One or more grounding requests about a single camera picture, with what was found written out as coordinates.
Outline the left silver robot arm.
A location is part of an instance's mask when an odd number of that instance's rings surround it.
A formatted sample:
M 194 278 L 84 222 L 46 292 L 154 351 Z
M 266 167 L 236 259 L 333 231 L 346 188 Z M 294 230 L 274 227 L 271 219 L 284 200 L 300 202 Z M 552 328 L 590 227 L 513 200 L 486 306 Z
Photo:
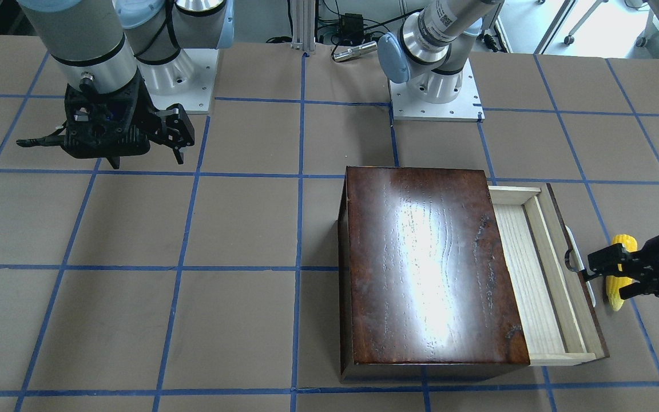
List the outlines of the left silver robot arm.
M 497 1 L 432 1 L 408 13 L 398 31 L 382 37 L 378 47 L 382 70 L 396 84 L 435 73 L 451 62 L 455 40 L 497 5 Z M 659 235 L 640 250 L 628 251 L 616 243 L 590 253 L 587 260 L 588 267 L 580 273 L 584 281 L 628 278 L 632 283 L 617 290 L 623 300 L 639 295 L 659 298 Z

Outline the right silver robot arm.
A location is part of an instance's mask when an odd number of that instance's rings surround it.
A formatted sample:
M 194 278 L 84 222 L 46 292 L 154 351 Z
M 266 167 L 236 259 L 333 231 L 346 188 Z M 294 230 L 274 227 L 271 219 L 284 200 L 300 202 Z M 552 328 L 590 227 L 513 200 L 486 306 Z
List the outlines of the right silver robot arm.
M 143 156 L 152 144 L 178 164 L 196 143 L 189 113 L 206 112 L 217 58 L 235 38 L 232 1 L 20 1 L 66 77 L 65 120 L 18 139 L 76 159 Z

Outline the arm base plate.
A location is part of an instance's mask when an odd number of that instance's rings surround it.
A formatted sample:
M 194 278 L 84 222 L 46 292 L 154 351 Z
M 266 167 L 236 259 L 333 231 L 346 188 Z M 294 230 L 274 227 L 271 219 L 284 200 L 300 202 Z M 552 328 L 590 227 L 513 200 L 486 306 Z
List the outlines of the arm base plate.
M 170 62 L 138 67 L 158 109 L 181 104 L 188 114 L 209 114 L 219 57 L 216 49 L 183 49 Z
M 429 72 L 388 82 L 393 117 L 406 121 L 483 122 L 486 119 L 471 62 L 452 75 Z

